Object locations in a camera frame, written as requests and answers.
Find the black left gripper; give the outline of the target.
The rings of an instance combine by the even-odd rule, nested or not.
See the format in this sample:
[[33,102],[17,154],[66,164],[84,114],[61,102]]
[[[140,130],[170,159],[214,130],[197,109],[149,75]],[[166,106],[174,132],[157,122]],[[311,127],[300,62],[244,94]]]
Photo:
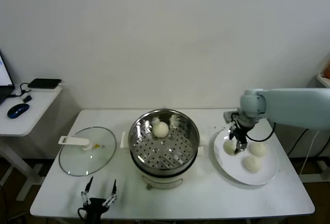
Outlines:
[[114,181],[112,192],[109,198],[91,198],[89,199],[89,190],[93,181],[93,177],[90,178],[85,189],[81,192],[81,198],[83,205],[86,207],[86,224],[100,224],[101,216],[108,211],[108,206],[113,204],[117,200],[117,180]]

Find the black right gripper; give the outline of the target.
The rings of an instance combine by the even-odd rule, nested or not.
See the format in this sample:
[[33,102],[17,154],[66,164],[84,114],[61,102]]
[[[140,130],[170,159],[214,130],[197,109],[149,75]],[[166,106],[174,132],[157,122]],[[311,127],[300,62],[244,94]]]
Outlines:
[[233,125],[232,128],[230,128],[229,140],[232,140],[235,137],[237,142],[239,142],[236,144],[234,154],[238,154],[240,152],[245,151],[247,147],[246,135],[251,129],[252,127],[239,127],[237,124]]

